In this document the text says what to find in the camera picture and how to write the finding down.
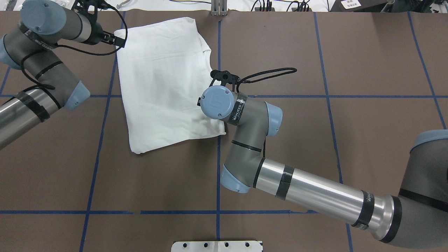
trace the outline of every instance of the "blue grid line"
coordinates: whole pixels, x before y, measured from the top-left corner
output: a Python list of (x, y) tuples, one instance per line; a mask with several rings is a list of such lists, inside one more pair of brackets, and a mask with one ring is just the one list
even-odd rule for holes
[(434, 96), (393, 96), (393, 95), (250, 95), (252, 98), (433, 98)]
[(434, 88), (431, 83), (431, 79), (429, 78), (428, 69), (426, 69), (425, 61), (423, 60), (422, 52), (420, 51), (420, 47), (417, 42), (417, 37), (415, 36), (414, 26), (412, 24), (411, 12), (408, 11), (408, 19), (409, 24), (411, 26), (412, 36), (414, 37), (415, 47), (417, 48), (418, 56), (420, 57), (420, 61), (422, 62), (423, 70), (425, 71), (426, 80), (428, 81), (429, 88), (431, 89), (432, 97), (434, 98), (435, 106), (437, 107), (437, 112), (439, 113), (440, 121), (442, 122), (442, 126), (444, 129), (447, 129), (445, 124), (444, 117), (442, 116), (442, 112), (440, 111), (439, 103), (437, 102), (437, 98), (435, 96)]
[(89, 214), (134, 214), (129, 211), (90, 211)]
[[(0, 214), (87, 214), (85, 210), (0, 210)], [(133, 214), (129, 211), (90, 211), (89, 214)]]
[[(182, 214), (317, 214), (318, 212), (308, 210), (307, 212), (296, 212), (292, 210), (150, 210), (140, 211), (144, 215), (182, 215)], [(87, 214), (86, 210), (0, 210), (0, 214)], [(89, 211), (89, 215), (129, 215), (130, 211)]]
[[(221, 71), (221, 20), (218, 22), (218, 70)], [(218, 136), (218, 148), (217, 148), (217, 165), (216, 165), (216, 240), (221, 240), (221, 181), (220, 181), (220, 168), (221, 168), (221, 136)]]
[(171, 215), (171, 214), (216, 214), (216, 210), (177, 210), (177, 211), (140, 211), (140, 214), (158, 214), (158, 215)]
[(349, 226), (348, 223), (345, 224), (345, 229), (347, 230), (347, 236), (349, 238), (349, 249), (350, 249), (350, 252), (353, 252), (352, 232), (350, 231), (350, 226)]
[[(329, 92), (328, 92), (327, 77), (325, 75), (325, 66), (323, 64), (322, 46), (321, 46), (321, 43), (320, 43), (319, 27), (318, 27), (318, 24), (317, 24), (316, 12), (313, 12), (313, 15), (314, 15), (314, 26), (316, 28), (317, 45), (318, 45), (318, 48), (319, 48), (320, 65), (321, 65), (321, 68), (322, 68), (323, 85), (325, 87), (325, 95), (326, 95), (326, 98), (327, 98), (328, 115), (330, 117), (330, 126), (331, 126), (331, 129), (332, 129), (333, 146), (334, 146), (334, 149), (335, 149), (335, 152), (336, 152), (337, 168), (338, 168), (338, 172), (339, 172), (339, 182), (341, 184), (343, 184), (342, 172), (341, 172), (341, 169), (340, 169), (339, 151), (337, 149), (336, 133), (335, 133), (335, 127), (334, 127), (334, 122), (333, 122), (333, 114), (332, 114), (331, 104), (330, 104), (330, 95), (329, 95)], [(349, 249), (350, 249), (350, 252), (353, 252), (352, 235), (351, 235), (350, 230), (349, 230), (350, 227), (348, 227), (347, 223), (346, 223), (346, 228), (347, 228), (347, 239), (348, 239), (348, 242), (349, 242)]]
[(9, 70), (11, 70), (10, 67), (8, 67), (8, 69), (6, 70), (6, 73), (4, 74), (3, 82), (2, 82), (1, 87), (0, 87), (0, 95), (1, 95), (2, 92), (3, 92), (4, 86), (5, 86), (5, 84), (6, 84), (6, 80), (8, 79)]
[(0, 210), (0, 214), (86, 214), (86, 212), (65, 210)]
[(88, 200), (88, 203), (87, 203), (87, 212), (86, 212), (86, 218), (84, 219), (84, 228), (82, 229), (82, 237), (81, 237), (81, 244), (79, 246), (79, 252), (83, 251), (83, 249), (84, 249), (84, 242), (86, 240), (87, 225), (89, 224), (90, 208), (92, 206), (93, 190), (95, 188), (96, 174), (97, 174), (97, 171), (98, 171), (99, 154), (101, 152), (101, 147), (103, 145), (104, 127), (106, 126), (106, 118), (108, 117), (109, 104), (110, 104), (110, 94), (112, 93), (112, 86), (113, 86), (113, 81), (114, 81), (116, 65), (117, 65), (117, 57), (115, 55), (115, 60), (114, 60), (113, 69), (112, 69), (111, 81), (110, 81), (110, 84), (109, 84), (109, 94), (108, 94), (108, 99), (106, 101), (106, 109), (104, 110), (103, 124), (101, 126), (101, 133), (100, 133), (100, 136), (99, 136), (98, 150), (97, 150), (97, 153), (96, 153), (96, 160), (95, 160), (95, 168), (93, 170), (93, 176), (92, 176), (92, 184), (90, 185), (89, 200)]
[(220, 221), (221, 221), (221, 136), (218, 136), (218, 156), (216, 168), (216, 240), (221, 239), (220, 236)]
[(178, 210), (178, 211), (140, 211), (140, 214), (175, 215), (175, 214), (318, 214), (313, 210), (295, 212), (292, 210)]

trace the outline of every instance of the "gray arm segment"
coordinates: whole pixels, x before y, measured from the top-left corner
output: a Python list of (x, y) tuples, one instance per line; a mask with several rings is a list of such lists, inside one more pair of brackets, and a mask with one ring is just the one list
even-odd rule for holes
[[(228, 107), (229, 101), (236, 101), (233, 111), (240, 107), (237, 94), (233, 93), (233, 100), (220, 98), (228, 94), (227, 91), (204, 92), (213, 97), (200, 102), (207, 116), (213, 118), (208, 106)], [(223, 168), (223, 186), (240, 193), (247, 192), (249, 187), (260, 189), (276, 198), (368, 230), (375, 239), (394, 246), (435, 248), (448, 245), (448, 130), (425, 132), (418, 137), (398, 197), (375, 196), (262, 158), (260, 152), (270, 122), (267, 104), (247, 98), (240, 113)], [(230, 122), (231, 118), (230, 113), (219, 119)]]

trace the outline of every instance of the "silver arm segment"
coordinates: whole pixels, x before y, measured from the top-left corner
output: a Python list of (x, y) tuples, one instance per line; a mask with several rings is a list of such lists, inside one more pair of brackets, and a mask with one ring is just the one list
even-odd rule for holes
[(41, 84), (55, 89), (20, 92), (0, 107), (0, 150), (45, 121), (58, 109), (74, 109), (90, 97), (82, 82), (51, 51), (60, 39), (86, 44), (102, 40), (100, 24), (49, 0), (27, 0), (22, 20), (0, 38), (0, 61), (24, 69)]
[(237, 126), (221, 175), (224, 187), (239, 193), (250, 187), (260, 189), (368, 230), (375, 239), (393, 246), (448, 245), (448, 130), (418, 137), (398, 197), (375, 196), (261, 157), (264, 139), (280, 126), (272, 127), (278, 113), (273, 113), (272, 105), (247, 96), (241, 102), (242, 96), (211, 86), (199, 102), (208, 117)]

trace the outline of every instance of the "cable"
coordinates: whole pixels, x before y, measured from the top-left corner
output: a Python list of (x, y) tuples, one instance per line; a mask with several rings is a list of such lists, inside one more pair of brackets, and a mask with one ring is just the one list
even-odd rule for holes
[(190, 0), (170, 0), (171, 2), (192, 2), (192, 3), (205, 3), (205, 4), (211, 4), (209, 2), (204, 2), (204, 1), (190, 1)]
[(263, 157), (266, 157), (266, 138), (264, 138), (264, 143), (263, 143)]
[(288, 5), (288, 8), (286, 9), (286, 11), (289, 11), (289, 8), (291, 7), (291, 5), (293, 3), (297, 3), (297, 9), (299, 9), (299, 1), (292, 1), (292, 2), (289, 2), (289, 5)]
[(254, 10), (254, 7), (255, 7), (255, 5), (257, 4), (257, 2), (260, 3), (260, 9), (261, 9), (261, 2), (260, 2), (260, 0), (256, 0), (256, 1), (254, 2), (254, 5), (252, 6), (252, 9), (250, 9), (250, 11), (253, 11), (253, 10)]
[(38, 82), (37, 80), (33, 79), (31, 76), (28, 75), (28, 73), (25, 71), (25, 67), (23, 66), (23, 64), (25, 63), (25, 61), (27, 59), (29, 59), (31, 56), (36, 55), (36, 54), (41, 53), (41, 52), (46, 52), (46, 50), (45, 49), (41, 49), (41, 50), (32, 52), (32, 53), (28, 54), (26, 57), (24, 57), (22, 59), (22, 61), (20, 61), (20, 69), (22, 70), (23, 75), (25, 75), (25, 77), (27, 77), (28, 80), (30, 80), (33, 83), (35, 83), (36, 86), (38, 86), (40, 88), (46, 88), (46, 89), (50, 89), (50, 90), (55, 90), (54, 86), (48, 85), (48, 84), (42, 84), (42, 83)]
[(293, 3), (296, 3), (296, 4), (297, 4), (297, 9), (296, 9), (295, 11), (298, 11), (298, 12), (299, 12), (299, 11), (307, 12), (307, 11), (310, 10), (310, 5), (308, 4), (308, 2), (309, 2), (310, 0), (308, 0), (308, 1), (306, 1), (306, 2), (305, 2), (305, 0), (303, 0), (303, 1), (301, 1), (301, 2), (299, 2), (299, 1), (286, 1), (286, 0), (275, 0), (275, 1), (289, 3), (288, 8), (286, 9), (286, 11), (289, 11), (289, 8), (291, 7), (291, 5), (292, 5)]
[[(123, 22), (123, 25), (125, 26), (125, 30), (126, 30), (126, 35), (125, 35), (125, 43), (126, 43), (126, 40), (128, 39), (128, 26), (126, 25), (125, 19), (123, 18), (121, 13), (115, 7), (113, 7), (112, 5), (110, 5), (108, 3), (106, 3), (106, 4), (107, 4), (108, 8), (113, 9), (118, 14), (118, 16), (120, 16), (121, 21)], [(63, 47), (63, 48), (72, 49), (72, 50), (77, 51), (77, 52), (82, 52), (82, 53), (89, 54), (89, 55), (94, 55), (94, 56), (107, 56), (107, 55), (114, 54), (118, 50), (122, 49), (122, 47), (118, 47), (117, 49), (113, 50), (112, 52), (108, 52), (108, 53), (93, 53), (93, 52), (86, 52), (84, 50), (81, 50), (81, 49), (78, 49), (78, 48), (74, 48), (74, 47), (71, 47), (71, 46), (68, 46), (68, 45), (58, 45), (57, 44), (56, 46), (57, 47)]]
[[(267, 77), (256, 79), (256, 80), (253, 80), (253, 81), (252, 80), (248, 80), (250, 78), (257, 77), (257, 76), (260, 76), (260, 75), (276, 73), (276, 72), (283, 72), (283, 71), (288, 71), (288, 72), (267, 76)], [(272, 70), (263, 71), (263, 72), (259, 72), (259, 73), (256, 73), (256, 74), (252, 74), (252, 75), (246, 76), (246, 77), (244, 77), (242, 79), (239, 79), (237, 81), (237, 93), (240, 92), (240, 85), (241, 85), (241, 83), (255, 83), (255, 82), (259, 82), (259, 81), (265, 80), (265, 79), (270, 79), (270, 78), (278, 77), (278, 76), (281, 76), (281, 75), (285, 75), (285, 74), (293, 74), (295, 72), (297, 72), (296, 68), (284, 67), (284, 68), (272, 69)]]

